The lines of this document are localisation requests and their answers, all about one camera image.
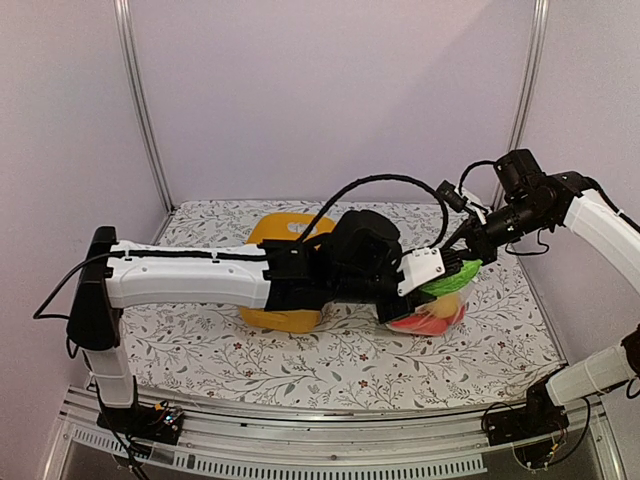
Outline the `red toy chili pepper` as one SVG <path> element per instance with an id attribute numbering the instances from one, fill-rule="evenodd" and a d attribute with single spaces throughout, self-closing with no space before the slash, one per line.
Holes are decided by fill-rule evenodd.
<path id="1" fill-rule="evenodd" d="M 440 317 L 414 315 L 389 324 L 389 328 L 413 335 L 439 336 L 449 328 L 449 323 Z"/>

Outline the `clear zip top bag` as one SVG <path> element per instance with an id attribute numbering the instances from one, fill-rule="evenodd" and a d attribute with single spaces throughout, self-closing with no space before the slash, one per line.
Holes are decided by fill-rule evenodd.
<path id="1" fill-rule="evenodd" d="M 388 322 L 387 328 L 403 334 L 443 335 L 464 318 L 482 266 L 481 260 L 465 260 L 457 274 L 427 284 L 420 292 L 431 294 L 435 299 L 404 318 Z"/>

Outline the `yellow toy lemon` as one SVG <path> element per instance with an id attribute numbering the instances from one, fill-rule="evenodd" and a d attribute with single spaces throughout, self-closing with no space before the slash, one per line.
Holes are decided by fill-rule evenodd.
<path id="1" fill-rule="evenodd" d="M 429 305 L 429 311 L 438 318 L 449 318 L 455 316 L 461 305 L 461 300 L 457 293 L 451 293 L 437 298 Z"/>

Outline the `green toy cucumber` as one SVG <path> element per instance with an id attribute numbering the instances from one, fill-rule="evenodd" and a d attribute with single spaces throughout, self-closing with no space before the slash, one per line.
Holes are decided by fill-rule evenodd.
<path id="1" fill-rule="evenodd" d="M 420 287 L 420 291 L 434 297 L 442 297 L 457 292 L 474 280 L 482 265 L 481 260 L 465 260 L 458 273 L 428 282 Z"/>

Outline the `red toy tomato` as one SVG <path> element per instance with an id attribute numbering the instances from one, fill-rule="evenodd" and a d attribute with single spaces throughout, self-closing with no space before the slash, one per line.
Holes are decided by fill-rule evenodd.
<path id="1" fill-rule="evenodd" d="M 466 310 L 467 310 L 466 306 L 462 305 L 459 308 L 459 310 L 456 313 L 456 315 L 451 317 L 451 321 L 449 322 L 449 324 L 450 325 L 456 325 L 456 324 L 460 323 L 463 320 L 464 316 L 465 316 Z"/>

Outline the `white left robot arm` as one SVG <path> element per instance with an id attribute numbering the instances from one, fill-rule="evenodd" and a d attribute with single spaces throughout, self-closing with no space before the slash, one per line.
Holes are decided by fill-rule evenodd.
<path id="1" fill-rule="evenodd" d="M 128 434 L 148 426 L 136 402 L 119 326 L 133 306 L 219 303 L 245 309 L 250 324 L 309 333 L 333 301 L 373 304 L 384 322 L 412 313 L 419 288 L 444 271 L 433 247 L 403 252 L 399 231 L 370 210 L 349 211 L 329 231 L 263 239 L 229 249 L 180 249 L 119 240 L 96 230 L 71 308 L 67 334 L 86 356 L 111 419 Z"/>

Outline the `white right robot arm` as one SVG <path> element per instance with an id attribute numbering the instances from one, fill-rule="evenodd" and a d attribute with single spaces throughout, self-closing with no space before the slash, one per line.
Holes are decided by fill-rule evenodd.
<path id="1" fill-rule="evenodd" d="M 462 240 L 464 253 L 488 265 L 501 246 L 523 236 L 564 227 L 603 257 L 639 289 L 639 226 L 610 200 L 600 184 L 575 171 L 545 173 L 528 149 L 516 149 L 490 165 L 504 191 L 505 205 L 484 220 L 469 216 L 447 239 Z M 523 407 L 517 427 L 537 436 L 552 424 L 556 407 L 605 394 L 639 377 L 639 331 L 619 344 L 596 352 L 552 374 L 541 387 L 543 397 Z"/>

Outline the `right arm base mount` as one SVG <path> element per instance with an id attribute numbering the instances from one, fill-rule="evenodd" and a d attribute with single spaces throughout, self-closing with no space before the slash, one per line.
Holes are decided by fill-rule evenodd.
<path id="1" fill-rule="evenodd" d="M 527 389 L 523 406 L 497 402 L 488 407 L 481 418 L 481 429 L 491 446 L 546 436 L 540 442 L 515 448 L 516 460 L 528 469 L 540 469 L 552 463 L 569 427 L 565 409 L 556 406 L 547 392 L 547 380 L 545 377 Z"/>

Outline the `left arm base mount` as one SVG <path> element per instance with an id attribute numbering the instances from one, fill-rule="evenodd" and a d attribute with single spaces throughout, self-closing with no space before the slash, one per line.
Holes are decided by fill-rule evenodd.
<path id="1" fill-rule="evenodd" d="M 97 425 L 122 434 L 128 440 L 141 439 L 176 446 L 183 429 L 183 409 L 179 406 L 170 406 L 167 401 L 161 401 L 154 406 L 141 404 L 137 380 L 135 377 L 132 377 L 132 380 L 133 397 L 126 407 L 107 406 L 99 386 L 96 386 L 100 407 Z"/>

